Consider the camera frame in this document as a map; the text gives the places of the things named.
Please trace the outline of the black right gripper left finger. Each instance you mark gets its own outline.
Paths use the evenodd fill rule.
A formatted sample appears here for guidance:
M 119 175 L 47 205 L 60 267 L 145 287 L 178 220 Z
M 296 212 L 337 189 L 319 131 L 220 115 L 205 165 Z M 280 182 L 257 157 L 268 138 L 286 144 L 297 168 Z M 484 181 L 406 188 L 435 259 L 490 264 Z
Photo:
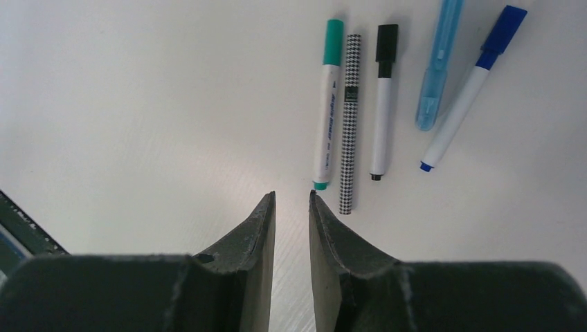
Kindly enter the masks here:
M 1 287 L 2 331 L 267 331 L 276 195 L 196 255 L 44 255 Z

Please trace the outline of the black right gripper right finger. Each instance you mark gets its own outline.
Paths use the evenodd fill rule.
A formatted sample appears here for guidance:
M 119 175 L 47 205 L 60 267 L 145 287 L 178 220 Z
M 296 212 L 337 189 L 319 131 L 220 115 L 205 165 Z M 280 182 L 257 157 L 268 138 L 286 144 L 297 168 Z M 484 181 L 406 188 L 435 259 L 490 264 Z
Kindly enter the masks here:
M 585 331 L 586 294 L 544 261 L 407 262 L 309 195 L 318 331 Z

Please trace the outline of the black checkered pen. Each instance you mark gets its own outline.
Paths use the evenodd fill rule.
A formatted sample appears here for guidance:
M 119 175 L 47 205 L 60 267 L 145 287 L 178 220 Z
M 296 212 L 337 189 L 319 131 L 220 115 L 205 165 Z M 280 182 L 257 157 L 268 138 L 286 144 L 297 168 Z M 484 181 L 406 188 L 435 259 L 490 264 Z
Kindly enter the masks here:
M 339 213 L 343 215 L 351 214 L 353 206 L 361 42 L 362 36 L 360 34 L 348 35 L 346 39 L 341 178 L 338 201 Z

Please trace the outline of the light blue correction tape pen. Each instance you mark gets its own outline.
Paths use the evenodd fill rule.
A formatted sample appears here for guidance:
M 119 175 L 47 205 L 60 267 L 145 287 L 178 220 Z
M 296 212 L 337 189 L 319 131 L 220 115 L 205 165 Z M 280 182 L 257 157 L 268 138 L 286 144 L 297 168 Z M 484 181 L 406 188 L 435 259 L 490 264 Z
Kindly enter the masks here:
M 422 131 L 431 130 L 437 120 L 463 6 L 463 0 L 445 0 L 440 6 L 415 116 L 415 125 Z

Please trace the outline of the white pen green end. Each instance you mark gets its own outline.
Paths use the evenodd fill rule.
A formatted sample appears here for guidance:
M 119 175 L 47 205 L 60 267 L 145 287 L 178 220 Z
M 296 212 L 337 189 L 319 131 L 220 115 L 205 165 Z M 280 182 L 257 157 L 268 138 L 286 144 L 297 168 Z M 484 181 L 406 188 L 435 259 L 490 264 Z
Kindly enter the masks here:
M 320 77 L 318 132 L 312 174 L 315 190 L 325 190 L 332 178 L 334 119 L 340 85 L 343 32 L 343 21 L 340 19 L 327 21 Z

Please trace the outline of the white pen blue end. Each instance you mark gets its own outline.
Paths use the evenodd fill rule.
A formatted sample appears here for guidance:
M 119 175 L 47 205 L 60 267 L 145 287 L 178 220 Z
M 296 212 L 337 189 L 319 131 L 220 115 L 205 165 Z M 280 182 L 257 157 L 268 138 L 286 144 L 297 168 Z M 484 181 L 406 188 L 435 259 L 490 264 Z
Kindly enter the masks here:
M 480 56 L 475 66 L 452 101 L 445 120 L 420 160 L 421 170 L 430 172 L 441 161 L 485 83 L 489 71 L 498 57 L 505 52 L 526 15 L 527 11 L 522 8 L 510 5 L 504 7 L 480 47 Z

